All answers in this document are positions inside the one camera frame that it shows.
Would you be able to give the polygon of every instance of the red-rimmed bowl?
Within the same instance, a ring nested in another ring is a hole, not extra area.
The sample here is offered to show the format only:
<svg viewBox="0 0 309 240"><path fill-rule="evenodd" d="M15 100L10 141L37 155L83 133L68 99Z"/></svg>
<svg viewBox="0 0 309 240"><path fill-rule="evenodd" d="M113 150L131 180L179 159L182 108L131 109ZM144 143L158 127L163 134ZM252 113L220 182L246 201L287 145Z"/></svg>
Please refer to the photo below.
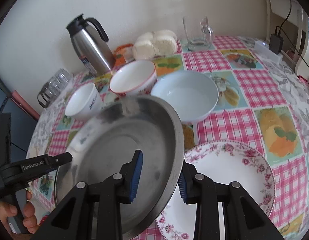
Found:
<svg viewBox="0 0 309 240"><path fill-rule="evenodd" d="M136 60L114 74L110 90L119 97L150 94L156 81L155 64L148 60Z"/></svg>

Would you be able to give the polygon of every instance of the floral plate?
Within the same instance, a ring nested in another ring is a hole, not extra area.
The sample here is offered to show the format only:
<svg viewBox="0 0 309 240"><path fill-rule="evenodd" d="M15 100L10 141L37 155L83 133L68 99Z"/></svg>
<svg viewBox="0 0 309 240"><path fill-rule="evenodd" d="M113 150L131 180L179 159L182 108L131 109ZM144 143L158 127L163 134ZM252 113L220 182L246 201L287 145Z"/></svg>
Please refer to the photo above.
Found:
<svg viewBox="0 0 309 240"><path fill-rule="evenodd" d="M200 144L185 153L187 163L213 181L229 184L238 181L270 215L275 198L275 179L268 162L247 144L221 140ZM220 239L225 239L223 211L219 206ZM166 239L193 239L196 205L186 205L177 185L168 205L157 218L157 225Z"/></svg>

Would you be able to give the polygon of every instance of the white bowl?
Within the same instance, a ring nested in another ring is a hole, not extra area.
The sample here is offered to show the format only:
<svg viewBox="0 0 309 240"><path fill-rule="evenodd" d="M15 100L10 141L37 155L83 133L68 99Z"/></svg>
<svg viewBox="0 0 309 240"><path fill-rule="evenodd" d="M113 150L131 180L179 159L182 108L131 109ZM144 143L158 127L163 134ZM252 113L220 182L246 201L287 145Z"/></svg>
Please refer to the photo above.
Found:
<svg viewBox="0 0 309 240"><path fill-rule="evenodd" d="M79 87L68 101L64 114L80 121L87 121L99 114L102 100L94 83Z"/></svg>
<svg viewBox="0 0 309 240"><path fill-rule="evenodd" d="M150 94L157 81L156 66L148 60L136 60L123 66L110 81L110 90L120 97Z"/></svg>
<svg viewBox="0 0 309 240"><path fill-rule="evenodd" d="M175 71L158 80L151 95L169 103L183 124L208 117L218 102L218 88L207 75L194 71Z"/></svg>

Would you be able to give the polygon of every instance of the white power strip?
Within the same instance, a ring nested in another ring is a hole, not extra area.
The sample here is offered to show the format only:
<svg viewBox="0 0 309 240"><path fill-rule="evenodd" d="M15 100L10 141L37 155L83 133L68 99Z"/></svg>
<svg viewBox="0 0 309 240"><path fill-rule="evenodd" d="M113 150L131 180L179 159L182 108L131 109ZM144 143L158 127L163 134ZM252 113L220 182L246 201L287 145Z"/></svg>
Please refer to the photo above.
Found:
<svg viewBox="0 0 309 240"><path fill-rule="evenodd" d="M282 54L275 54L269 49L269 45L263 41L256 41L254 48L263 53L267 58L279 64L282 61Z"/></svg>

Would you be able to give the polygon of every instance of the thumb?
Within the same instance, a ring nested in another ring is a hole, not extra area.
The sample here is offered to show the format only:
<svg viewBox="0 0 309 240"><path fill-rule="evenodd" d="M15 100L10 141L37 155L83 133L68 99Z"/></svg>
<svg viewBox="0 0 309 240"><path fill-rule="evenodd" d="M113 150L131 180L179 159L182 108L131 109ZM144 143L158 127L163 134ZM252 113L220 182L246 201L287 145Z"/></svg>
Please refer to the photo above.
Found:
<svg viewBox="0 0 309 240"><path fill-rule="evenodd" d="M5 202L0 202L0 220L9 233L11 232L11 230L10 230L10 226L8 224L7 218L13 217L16 214L17 214L17 209L15 206L10 205Z"/></svg>

